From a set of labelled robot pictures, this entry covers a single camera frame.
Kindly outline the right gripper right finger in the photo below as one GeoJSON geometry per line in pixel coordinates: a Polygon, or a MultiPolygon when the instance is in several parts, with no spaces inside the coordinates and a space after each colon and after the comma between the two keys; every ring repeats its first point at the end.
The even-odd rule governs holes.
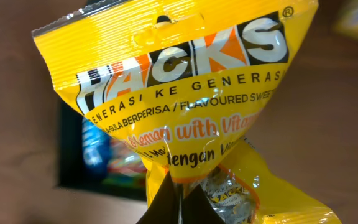
{"type": "Polygon", "coordinates": [[[182,203],[183,224],[225,224],[214,211],[200,185],[197,185],[182,203]]]}

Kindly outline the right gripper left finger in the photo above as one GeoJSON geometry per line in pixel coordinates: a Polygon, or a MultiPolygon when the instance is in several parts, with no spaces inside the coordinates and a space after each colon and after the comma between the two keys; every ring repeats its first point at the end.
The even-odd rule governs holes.
{"type": "Polygon", "coordinates": [[[150,207],[137,224],[179,224],[181,191],[168,172],[150,207]]]}

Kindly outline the green Haribo gummy bag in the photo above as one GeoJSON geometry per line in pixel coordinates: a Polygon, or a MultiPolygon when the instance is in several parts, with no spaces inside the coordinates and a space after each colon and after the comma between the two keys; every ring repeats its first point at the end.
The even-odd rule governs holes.
{"type": "Polygon", "coordinates": [[[110,140],[111,158],[107,164],[105,184],[132,189],[145,188],[145,168],[142,159],[134,151],[116,139],[110,140]]]}

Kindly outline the blue Oreo cookie pack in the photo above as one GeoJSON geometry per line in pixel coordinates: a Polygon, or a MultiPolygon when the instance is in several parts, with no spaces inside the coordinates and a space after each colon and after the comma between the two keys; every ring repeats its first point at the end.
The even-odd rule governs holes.
{"type": "Polygon", "coordinates": [[[110,136],[91,121],[82,120],[82,155],[86,173],[95,180],[103,180],[108,174],[108,162],[112,152],[110,136]]]}

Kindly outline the black gift box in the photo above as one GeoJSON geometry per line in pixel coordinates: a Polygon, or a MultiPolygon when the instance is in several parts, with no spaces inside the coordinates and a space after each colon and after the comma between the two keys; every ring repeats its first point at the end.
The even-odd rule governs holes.
{"type": "Polygon", "coordinates": [[[101,195],[146,201],[145,179],[87,168],[83,159],[82,116],[60,101],[57,148],[57,186],[101,195]]]}

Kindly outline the yellow Hacks candy bag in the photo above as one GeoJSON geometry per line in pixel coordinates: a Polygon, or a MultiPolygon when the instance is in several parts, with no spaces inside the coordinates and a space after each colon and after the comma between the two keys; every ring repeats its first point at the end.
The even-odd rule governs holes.
{"type": "Polygon", "coordinates": [[[145,162],[149,207],[169,172],[181,212],[200,185],[225,223],[338,223],[275,177],[246,139],[318,6],[100,1],[32,37],[60,98],[145,162]]]}

